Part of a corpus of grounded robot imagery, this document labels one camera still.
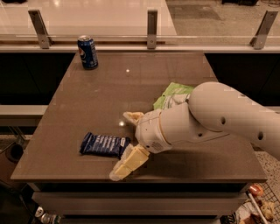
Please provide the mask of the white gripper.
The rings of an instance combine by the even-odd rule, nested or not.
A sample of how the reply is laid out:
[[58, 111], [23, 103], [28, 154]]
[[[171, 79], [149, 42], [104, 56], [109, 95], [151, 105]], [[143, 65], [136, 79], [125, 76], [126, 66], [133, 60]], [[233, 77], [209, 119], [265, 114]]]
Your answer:
[[149, 159], [150, 152], [157, 154], [172, 148], [161, 130], [161, 112], [161, 109], [156, 109], [146, 114], [129, 111], [123, 113], [124, 118], [136, 126], [135, 137], [139, 144], [129, 144], [126, 147], [121, 159], [109, 174], [111, 180], [120, 181], [128, 177]]

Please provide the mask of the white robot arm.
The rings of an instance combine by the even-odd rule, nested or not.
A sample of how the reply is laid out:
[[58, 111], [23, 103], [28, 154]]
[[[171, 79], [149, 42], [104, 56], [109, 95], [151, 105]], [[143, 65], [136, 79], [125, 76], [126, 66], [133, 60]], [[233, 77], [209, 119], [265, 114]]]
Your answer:
[[168, 151], [183, 142], [202, 143], [228, 134], [241, 136], [280, 158], [280, 115], [220, 82], [205, 82], [186, 100], [147, 113], [125, 112], [136, 127], [138, 145], [125, 148], [109, 174], [113, 181], [128, 177], [151, 153]]

